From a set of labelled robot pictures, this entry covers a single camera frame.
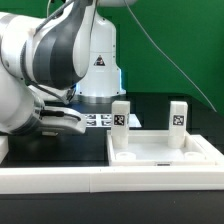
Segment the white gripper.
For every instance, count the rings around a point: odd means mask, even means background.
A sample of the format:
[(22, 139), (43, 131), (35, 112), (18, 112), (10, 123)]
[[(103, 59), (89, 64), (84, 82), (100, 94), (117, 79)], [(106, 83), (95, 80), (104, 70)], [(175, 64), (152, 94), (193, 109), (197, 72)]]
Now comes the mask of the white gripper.
[(40, 112), (40, 130), (44, 132), (83, 134), (86, 126), (85, 116), (74, 109), (46, 106)]

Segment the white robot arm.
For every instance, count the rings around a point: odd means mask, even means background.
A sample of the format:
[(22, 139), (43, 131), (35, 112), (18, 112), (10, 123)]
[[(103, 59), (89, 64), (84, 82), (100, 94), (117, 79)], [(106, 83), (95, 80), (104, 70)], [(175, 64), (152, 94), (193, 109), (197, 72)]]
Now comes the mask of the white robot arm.
[[(83, 133), (86, 118), (68, 108), (74, 95), (112, 98), (122, 94), (116, 64), (116, 29), (97, 8), (137, 0), (65, 0), (47, 18), (0, 12), (0, 132)], [(35, 89), (59, 99), (47, 106)]]

